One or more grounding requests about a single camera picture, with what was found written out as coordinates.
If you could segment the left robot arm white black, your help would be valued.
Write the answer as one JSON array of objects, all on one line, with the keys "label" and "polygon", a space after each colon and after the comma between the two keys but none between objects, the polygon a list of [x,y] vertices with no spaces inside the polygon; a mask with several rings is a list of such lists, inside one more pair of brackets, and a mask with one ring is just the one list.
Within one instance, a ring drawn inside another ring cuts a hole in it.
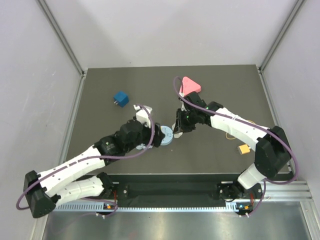
[{"label": "left robot arm white black", "polygon": [[113,182],[106,173],[85,180],[79,178],[106,167],[137,146],[159,147],[165,134],[158,123],[141,123],[131,119],[118,131],[102,137],[87,150],[50,170],[25,174],[23,191],[27,209],[33,218],[41,218],[56,207],[88,197],[109,198],[114,191]]}]

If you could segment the light blue round socket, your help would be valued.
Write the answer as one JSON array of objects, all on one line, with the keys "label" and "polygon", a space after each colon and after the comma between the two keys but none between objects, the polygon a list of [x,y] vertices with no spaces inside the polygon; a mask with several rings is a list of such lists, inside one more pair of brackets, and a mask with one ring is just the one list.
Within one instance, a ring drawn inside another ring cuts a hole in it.
[{"label": "light blue round socket", "polygon": [[169,126],[165,126],[165,125],[161,125],[160,130],[164,134],[164,138],[162,139],[160,145],[161,146],[169,145],[174,138],[173,130]]}]

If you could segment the white square charger plug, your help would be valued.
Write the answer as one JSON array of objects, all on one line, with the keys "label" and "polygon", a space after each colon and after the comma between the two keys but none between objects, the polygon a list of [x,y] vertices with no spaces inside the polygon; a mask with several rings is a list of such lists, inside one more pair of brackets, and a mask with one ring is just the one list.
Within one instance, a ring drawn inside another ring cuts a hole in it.
[{"label": "white square charger plug", "polygon": [[182,132],[179,132],[179,133],[175,133],[175,134],[173,135],[173,137],[174,137],[175,139],[178,139],[178,138],[180,138],[182,135],[183,135],[183,133],[182,133]]}]

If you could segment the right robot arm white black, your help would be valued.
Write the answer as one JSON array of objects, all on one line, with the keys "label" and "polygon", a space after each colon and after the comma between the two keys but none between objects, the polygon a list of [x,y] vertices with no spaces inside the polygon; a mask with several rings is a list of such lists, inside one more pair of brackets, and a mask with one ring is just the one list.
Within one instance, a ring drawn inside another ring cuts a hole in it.
[{"label": "right robot arm white black", "polygon": [[182,106],[177,109],[172,126],[175,138],[195,130],[196,124],[202,124],[235,137],[254,151],[254,162],[237,177],[233,185],[237,197],[245,198],[255,184],[274,178],[291,160],[289,142],[281,127],[254,125],[215,101],[206,103],[194,91],[181,101]]}]

